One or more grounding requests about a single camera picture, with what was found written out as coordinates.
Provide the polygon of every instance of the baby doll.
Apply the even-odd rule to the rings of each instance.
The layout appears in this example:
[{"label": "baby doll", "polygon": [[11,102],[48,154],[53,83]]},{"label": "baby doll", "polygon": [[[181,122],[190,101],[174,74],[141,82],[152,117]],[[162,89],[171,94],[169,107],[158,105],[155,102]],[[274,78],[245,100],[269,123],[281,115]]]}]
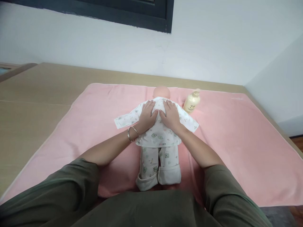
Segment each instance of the baby doll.
[{"label": "baby doll", "polygon": [[[153,101],[156,102],[155,109],[165,113],[163,101],[170,99],[170,91],[167,87],[157,87],[153,92]],[[123,128],[136,123],[139,120],[143,102],[129,114],[115,119],[117,128]],[[190,117],[177,103],[180,122],[190,131],[194,132],[199,124]],[[169,128],[167,128],[157,115],[155,124],[144,134],[140,135],[136,144],[141,146],[140,172],[136,184],[140,191],[146,191],[158,184],[176,184],[181,182],[181,170],[178,158],[178,145],[181,139]]]}]

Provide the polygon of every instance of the pink blanket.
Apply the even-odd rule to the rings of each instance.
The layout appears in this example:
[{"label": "pink blanket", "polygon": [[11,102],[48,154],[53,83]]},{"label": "pink blanket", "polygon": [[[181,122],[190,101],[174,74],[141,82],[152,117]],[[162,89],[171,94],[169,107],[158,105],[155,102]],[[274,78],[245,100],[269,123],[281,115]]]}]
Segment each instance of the pink blanket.
[{"label": "pink blanket", "polygon": [[[183,106],[192,91],[170,88],[171,99]],[[91,84],[73,103],[52,135],[29,160],[2,203],[38,184],[90,147],[115,134],[114,118],[152,98],[153,88]],[[200,127],[195,135],[222,158],[242,188],[259,206],[303,204],[303,162],[296,151],[244,94],[201,91],[201,103],[191,115]],[[101,170],[98,193],[110,197],[137,190],[140,147],[132,143]],[[201,203],[203,174],[184,144],[179,145],[180,185]]]}]

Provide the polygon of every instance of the table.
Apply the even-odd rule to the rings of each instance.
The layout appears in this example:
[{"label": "table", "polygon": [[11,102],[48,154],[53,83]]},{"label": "table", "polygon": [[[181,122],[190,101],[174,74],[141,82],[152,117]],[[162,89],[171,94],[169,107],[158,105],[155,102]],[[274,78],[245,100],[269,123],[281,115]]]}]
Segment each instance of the table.
[{"label": "table", "polygon": [[303,158],[302,152],[243,86],[41,63],[0,83],[0,195],[91,83],[244,93]]}]

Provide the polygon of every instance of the white wall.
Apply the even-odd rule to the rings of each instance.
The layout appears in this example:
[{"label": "white wall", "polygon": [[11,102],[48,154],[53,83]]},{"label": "white wall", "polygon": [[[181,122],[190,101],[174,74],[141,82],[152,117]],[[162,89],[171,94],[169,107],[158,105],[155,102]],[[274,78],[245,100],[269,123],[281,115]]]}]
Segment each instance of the white wall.
[{"label": "white wall", "polygon": [[0,62],[244,85],[302,33],[302,0],[175,0],[172,34],[3,3]]},{"label": "white wall", "polygon": [[289,136],[303,134],[303,35],[245,87]]}]

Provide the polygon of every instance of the olive green shirt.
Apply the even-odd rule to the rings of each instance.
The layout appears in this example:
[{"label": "olive green shirt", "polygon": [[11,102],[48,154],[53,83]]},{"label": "olive green shirt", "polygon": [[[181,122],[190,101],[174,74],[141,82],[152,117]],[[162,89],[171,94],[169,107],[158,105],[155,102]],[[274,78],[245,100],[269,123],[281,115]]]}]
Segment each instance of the olive green shirt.
[{"label": "olive green shirt", "polygon": [[205,173],[205,208],[181,190],[124,192],[96,205],[99,177],[96,164],[76,159],[1,205],[0,226],[271,226],[221,165]]}]

